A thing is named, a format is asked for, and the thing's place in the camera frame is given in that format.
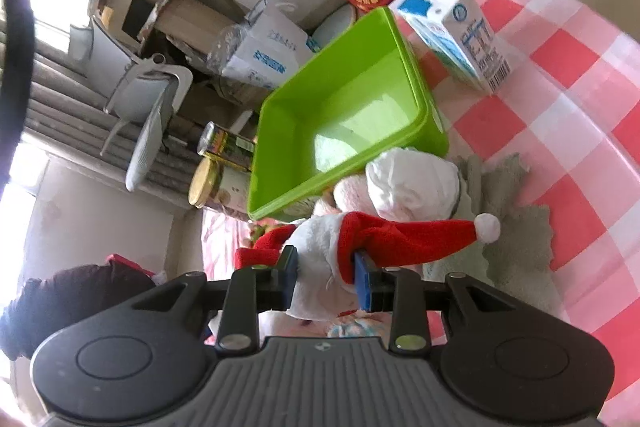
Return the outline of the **santa hat plush doll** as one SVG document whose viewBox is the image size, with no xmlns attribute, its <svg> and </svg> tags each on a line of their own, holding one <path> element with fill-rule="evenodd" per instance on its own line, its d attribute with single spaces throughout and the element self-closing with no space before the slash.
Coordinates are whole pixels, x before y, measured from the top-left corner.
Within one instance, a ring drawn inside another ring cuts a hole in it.
<svg viewBox="0 0 640 427">
<path fill-rule="evenodd" d="M 275 265 L 283 249 L 298 254 L 297 281 L 285 307 L 299 320 L 330 321 L 358 309 L 355 257 L 380 268 L 424 265 L 464 248 L 494 243 L 500 221 L 491 213 L 457 219 L 462 178 L 453 162 L 394 147 L 364 170 L 369 207 L 280 225 L 233 255 L 235 268 Z"/>
</svg>

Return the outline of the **red white checkered tablecloth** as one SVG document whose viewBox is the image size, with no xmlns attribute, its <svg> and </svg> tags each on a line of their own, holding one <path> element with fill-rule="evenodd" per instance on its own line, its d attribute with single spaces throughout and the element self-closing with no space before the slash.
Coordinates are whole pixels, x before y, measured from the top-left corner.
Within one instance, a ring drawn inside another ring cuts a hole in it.
<svg viewBox="0 0 640 427">
<path fill-rule="evenodd" d="M 427 84 L 426 142 L 452 155 L 528 168 L 522 205 L 549 209 L 551 298 L 615 363 L 602 411 L 639 417 L 639 47 L 577 0 L 478 0 L 506 50 L 494 94 L 451 79 L 418 34 L 390 11 L 364 16 L 331 44 L 328 72 L 382 55 L 378 22 L 405 39 Z"/>
</svg>

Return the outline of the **blue white milk carton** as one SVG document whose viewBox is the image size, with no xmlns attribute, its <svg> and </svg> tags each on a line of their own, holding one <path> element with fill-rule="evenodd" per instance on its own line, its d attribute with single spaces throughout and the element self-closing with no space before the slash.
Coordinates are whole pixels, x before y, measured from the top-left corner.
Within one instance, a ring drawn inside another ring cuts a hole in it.
<svg viewBox="0 0 640 427">
<path fill-rule="evenodd" d="M 511 74 L 504 45 L 475 0 L 394 0 L 390 8 L 454 79 L 493 94 Z"/>
</svg>

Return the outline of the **gold lid cookie jar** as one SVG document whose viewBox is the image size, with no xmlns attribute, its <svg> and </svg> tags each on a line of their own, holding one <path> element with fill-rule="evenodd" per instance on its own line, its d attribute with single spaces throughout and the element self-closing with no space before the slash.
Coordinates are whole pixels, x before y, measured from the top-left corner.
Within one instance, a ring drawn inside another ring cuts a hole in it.
<svg viewBox="0 0 640 427">
<path fill-rule="evenodd" d="M 189 204 L 209 208 L 235 219 L 248 220 L 247 199 L 250 174 L 204 157 L 194 171 Z"/>
</svg>

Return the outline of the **black yellow tin can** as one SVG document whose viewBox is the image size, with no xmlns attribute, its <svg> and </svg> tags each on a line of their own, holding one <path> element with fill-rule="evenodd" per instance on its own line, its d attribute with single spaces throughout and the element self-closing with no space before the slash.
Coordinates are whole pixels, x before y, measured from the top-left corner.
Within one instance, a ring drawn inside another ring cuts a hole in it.
<svg viewBox="0 0 640 427">
<path fill-rule="evenodd" d="M 198 140 L 196 151 L 198 155 L 221 164 L 250 171 L 253 167 L 255 144 L 209 121 Z"/>
</svg>

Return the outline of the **green plastic bin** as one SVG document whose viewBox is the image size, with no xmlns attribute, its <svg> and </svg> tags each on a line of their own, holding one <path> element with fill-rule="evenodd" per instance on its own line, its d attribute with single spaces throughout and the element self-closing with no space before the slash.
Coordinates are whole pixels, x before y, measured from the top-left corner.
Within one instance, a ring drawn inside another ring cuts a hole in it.
<svg viewBox="0 0 640 427">
<path fill-rule="evenodd" d="M 447 133 L 390 9 L 365 15 L 262 103 L 247 212 L 292 221 L 393 147 L 444 157 Z"/>
</svg>

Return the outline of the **grey green cloth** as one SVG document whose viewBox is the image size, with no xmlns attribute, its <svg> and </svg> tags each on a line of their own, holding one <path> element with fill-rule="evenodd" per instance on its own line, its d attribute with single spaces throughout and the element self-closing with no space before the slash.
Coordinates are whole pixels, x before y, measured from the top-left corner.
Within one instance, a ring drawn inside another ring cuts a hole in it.
<svg viewBox="0 0 640 427">
<path fill-rule="evenodd" d="M 561 298 L 552 280 L 551 241 L 554 232 L 547 206 L 516 203 L 530 178 L 518 154 L 492 164 L 478 156 L 454 158 L 461 195 L 456 219 L 491 213 L 500 221 L 498 241 L 475 243 L 445 259 L 422 265 L 428 281 L 441 281 L 450 272 L 463 272 L 552 315 L 561 312 Z"/>
</svg>

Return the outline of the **white cardboard box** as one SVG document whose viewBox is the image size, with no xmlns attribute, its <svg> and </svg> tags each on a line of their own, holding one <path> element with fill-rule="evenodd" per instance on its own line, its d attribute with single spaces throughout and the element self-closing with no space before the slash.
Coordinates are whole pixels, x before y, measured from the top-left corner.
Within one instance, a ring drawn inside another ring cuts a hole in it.
<svg viewBox="0 0 640 427">
<path fill-rule="evenodd" d="M 229 80 L 274 90 L 307 64 L 320 46 L 278 8 L 267 4 L 239 39 L 224 51 L 220 75 Z"/>
</svg>

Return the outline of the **white office chair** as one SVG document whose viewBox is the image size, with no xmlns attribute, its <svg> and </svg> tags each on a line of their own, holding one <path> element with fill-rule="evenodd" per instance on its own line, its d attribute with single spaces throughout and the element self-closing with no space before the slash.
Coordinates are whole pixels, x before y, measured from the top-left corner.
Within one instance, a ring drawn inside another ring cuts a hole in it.
<svg viewBox="0 0 640 427">
<path fill-rule="evenodd" d="M 142 124 L 125 176 L 126 189 L 134 192 L 150 172 L 163 145 L 163 136 L 191 88 L 190 69 L 167 64 L 162 54 L 133 60 L 108 98 L 104 112 L 118 121 L 103 142 L 103 156 L 118 132 L 127 124 Z"/>
</svg>

